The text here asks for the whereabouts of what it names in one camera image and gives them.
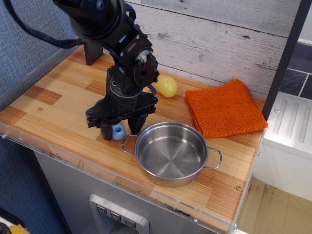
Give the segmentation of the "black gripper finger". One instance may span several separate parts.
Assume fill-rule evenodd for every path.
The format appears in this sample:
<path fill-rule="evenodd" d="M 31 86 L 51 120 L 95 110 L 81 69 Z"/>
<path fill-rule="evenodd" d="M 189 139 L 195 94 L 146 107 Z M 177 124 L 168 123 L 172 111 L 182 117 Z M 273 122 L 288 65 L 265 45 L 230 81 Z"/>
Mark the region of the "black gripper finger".
<path fill-rule="evenodd" d="M 111 140 L 112 139 L 112 126 L 107 123 L 101 123 L 100 125 L 101 134 L 105 140 Z"/>
<path fill-rule="evenodd" d="M 128 125 L 132 134 L 138 134 L 143 127 L 148 115 L 136 115 L 128 119 Z"/>

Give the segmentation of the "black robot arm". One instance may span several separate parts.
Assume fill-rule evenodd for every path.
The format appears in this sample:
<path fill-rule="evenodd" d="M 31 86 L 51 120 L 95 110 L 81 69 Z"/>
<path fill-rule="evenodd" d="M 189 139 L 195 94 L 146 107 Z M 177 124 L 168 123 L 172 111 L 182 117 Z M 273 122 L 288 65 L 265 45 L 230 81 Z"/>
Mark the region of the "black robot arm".
<path fill-rule="evenodd" d="M 127 120 L 137 134 L 155 112 L 158 62 L 148 37 L 135 24 L 134 9 L 122 0 L 57 0 L 71 26 L 85 43 L 98 44 L 114 59 L 107 70 L 106 95 L 86 111 L 88 127 L 111 140 L 112 127 Z"/>

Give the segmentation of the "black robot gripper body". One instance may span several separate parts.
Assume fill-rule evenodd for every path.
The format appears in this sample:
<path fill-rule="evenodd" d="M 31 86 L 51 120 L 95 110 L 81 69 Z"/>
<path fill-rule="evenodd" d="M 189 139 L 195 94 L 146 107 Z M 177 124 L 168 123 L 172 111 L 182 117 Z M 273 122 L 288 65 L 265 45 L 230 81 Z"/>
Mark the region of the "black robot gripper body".
<path fill-rule="evenodd" d="M 151 90 L 150 93 L 134 90 L 124 94 L 117 86 L 115 78 L 109 78 L 107 81 L 105 98 L 86 111 L 89 128 L 100 128 L 102 122 L 115 125 L 136 115 L 149 115 L 156 111 L 156 89 L 152 85 L 147 86 Z"/>

